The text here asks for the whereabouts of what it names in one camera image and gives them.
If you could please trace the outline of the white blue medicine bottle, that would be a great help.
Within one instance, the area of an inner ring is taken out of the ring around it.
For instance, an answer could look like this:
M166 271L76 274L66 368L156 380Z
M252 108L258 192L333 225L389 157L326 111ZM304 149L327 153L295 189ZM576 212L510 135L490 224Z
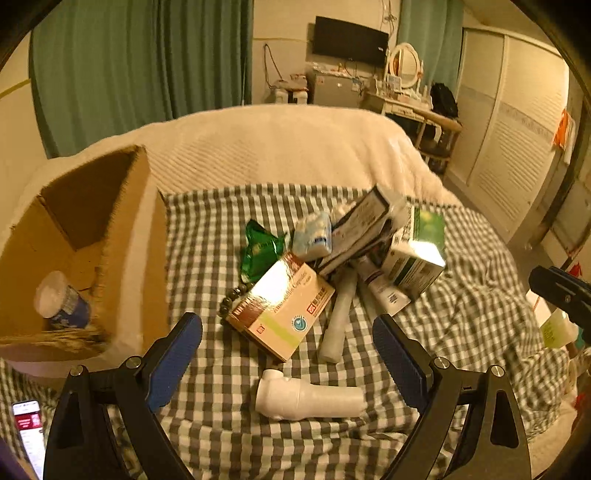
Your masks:
M84 329L90 306L61 271L50 272L38 285L33 306L53 330Z

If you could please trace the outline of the green white carton box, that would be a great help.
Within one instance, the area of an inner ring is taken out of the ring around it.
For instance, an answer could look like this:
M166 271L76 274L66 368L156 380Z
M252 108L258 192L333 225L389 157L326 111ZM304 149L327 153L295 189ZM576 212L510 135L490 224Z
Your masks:
M381 270L412 300L446 269L445 229L441 214L410 206L407 224L394 233Z

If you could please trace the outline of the white BOP toothpaste tube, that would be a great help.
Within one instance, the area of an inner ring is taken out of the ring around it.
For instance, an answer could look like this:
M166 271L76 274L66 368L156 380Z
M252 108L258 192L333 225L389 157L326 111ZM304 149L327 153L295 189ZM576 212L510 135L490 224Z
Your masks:
M373 294L379 307L394 316L411 304L411 299L386 277L367 256L353 259L353 266Z

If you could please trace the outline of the white inhaler device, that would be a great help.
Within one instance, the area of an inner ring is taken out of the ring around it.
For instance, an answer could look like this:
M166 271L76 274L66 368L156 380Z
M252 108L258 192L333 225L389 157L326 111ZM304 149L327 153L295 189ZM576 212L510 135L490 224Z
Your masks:
M315 385L276 369L264 370L256 389L256 412L277 421L356 418L366 408L360 387Z

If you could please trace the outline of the white foam tube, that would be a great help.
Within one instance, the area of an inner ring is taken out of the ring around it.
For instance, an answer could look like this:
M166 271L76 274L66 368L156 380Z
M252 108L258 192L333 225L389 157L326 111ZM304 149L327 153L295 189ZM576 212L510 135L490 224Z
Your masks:
M329 317L328 327L322 338L318 359L337 364L342 359L346 338L346 325L349 323L349 309L356 294L358 274L352 267L346 266L337 283L337 299Z

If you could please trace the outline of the red yellow medicine box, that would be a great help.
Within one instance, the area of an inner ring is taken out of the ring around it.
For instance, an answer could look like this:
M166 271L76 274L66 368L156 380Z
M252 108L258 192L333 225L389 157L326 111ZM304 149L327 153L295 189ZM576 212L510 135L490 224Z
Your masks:
M228 314L228 322L280 362L294 355L335 288L287 252Z

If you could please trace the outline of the green foil snack packet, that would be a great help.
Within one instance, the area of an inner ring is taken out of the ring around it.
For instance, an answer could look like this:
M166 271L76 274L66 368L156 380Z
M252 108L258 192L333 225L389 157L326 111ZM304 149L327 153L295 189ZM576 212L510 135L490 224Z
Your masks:
M276 236L256 220L245 225L246 246L240 253L240 278L256 283L286 250L286 236Z

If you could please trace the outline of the blue white tissue pack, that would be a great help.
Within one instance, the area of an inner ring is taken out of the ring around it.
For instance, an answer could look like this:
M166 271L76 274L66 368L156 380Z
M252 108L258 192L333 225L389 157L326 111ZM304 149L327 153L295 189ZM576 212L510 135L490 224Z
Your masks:
M322 259L332 253L332 221L328 212L311 213L297 222L291 251L304 262Z

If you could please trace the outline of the smartphone with red screen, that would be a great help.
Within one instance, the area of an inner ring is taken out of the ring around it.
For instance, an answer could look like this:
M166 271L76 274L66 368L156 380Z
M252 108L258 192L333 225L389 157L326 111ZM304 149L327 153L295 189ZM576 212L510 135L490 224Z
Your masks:
M39 402L28 400L12 405L15 424L37 479L44 475L45 443Z

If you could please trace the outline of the brown cardboard box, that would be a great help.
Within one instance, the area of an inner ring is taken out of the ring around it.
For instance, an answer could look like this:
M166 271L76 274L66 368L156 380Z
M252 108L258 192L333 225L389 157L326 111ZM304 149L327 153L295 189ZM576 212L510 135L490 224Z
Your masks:
M112 368L168 332L166 208L147 152L129 146L23 194L1 233L1 358L63 379L78 363ZM52 272L90 307L83 327L53 329L34 306Z

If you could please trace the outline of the wooden dressing table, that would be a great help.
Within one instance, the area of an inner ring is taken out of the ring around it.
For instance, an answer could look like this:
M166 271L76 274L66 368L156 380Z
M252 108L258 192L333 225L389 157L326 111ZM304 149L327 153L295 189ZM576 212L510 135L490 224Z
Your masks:
M369 92L363 94L360 107L395 121L429 168L441 177L445 175L463 131L458 120Z

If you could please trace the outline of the white wardrobe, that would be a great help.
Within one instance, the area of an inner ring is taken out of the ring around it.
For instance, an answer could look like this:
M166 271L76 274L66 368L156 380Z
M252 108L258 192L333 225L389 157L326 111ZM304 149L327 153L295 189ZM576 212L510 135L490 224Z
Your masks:
M568 87L569 68L555 48L506 30L464 28L457 85L463 130L448 175L504 241L546 180Z

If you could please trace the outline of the black bag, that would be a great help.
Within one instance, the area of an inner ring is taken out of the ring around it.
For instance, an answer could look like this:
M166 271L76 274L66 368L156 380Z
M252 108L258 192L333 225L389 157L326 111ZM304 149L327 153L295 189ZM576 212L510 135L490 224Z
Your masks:
M452 91L443 83L434 83L431 87L432 110L448 118L459 116L458 104Z

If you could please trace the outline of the white round mirror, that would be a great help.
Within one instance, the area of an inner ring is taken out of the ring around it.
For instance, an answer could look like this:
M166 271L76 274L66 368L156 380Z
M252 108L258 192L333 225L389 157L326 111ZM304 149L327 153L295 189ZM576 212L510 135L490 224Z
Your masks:
M423 62L417 50L408 42L398 44L389 53L386 63L386 80L394 88L414 88L423 75Z

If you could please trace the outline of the green curtain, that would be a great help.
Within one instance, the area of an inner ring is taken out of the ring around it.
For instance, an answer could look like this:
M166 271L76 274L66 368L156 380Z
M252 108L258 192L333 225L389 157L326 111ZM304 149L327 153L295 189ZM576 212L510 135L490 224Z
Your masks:
M250 1L62 1L31 34L48 157L252 101Z
M403 0L398 42L410 43L424 62L423 82L457 87L464 4L459 0Z

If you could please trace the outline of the cream quilted bed cover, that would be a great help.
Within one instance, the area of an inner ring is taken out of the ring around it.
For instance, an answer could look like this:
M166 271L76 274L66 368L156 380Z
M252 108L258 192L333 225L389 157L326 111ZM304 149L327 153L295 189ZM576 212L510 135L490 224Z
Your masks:
M152 123L102 139L81 152L34 160L1 156L1 236L8 237L40 188L104 154L132 145L147 151L165 194L250 184L368 189L377 183L405 196L458 205L404 130L362 109L267 104L232 107ZM16 166L7 163L16 161Z

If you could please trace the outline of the grey cabinet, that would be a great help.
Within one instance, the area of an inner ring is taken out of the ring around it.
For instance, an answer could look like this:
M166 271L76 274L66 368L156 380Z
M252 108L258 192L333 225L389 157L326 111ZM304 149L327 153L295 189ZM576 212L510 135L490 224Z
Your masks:
M332 72L308 71L311 104L339 108L359 108L363 83L353 77Z

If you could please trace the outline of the black wall television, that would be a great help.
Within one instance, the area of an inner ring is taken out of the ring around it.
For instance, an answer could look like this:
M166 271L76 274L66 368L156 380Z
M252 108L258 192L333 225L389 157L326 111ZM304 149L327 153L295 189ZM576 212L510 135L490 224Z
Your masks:
M386 32L334 18L315 17L312 53L373 66L386 61L389 35Z

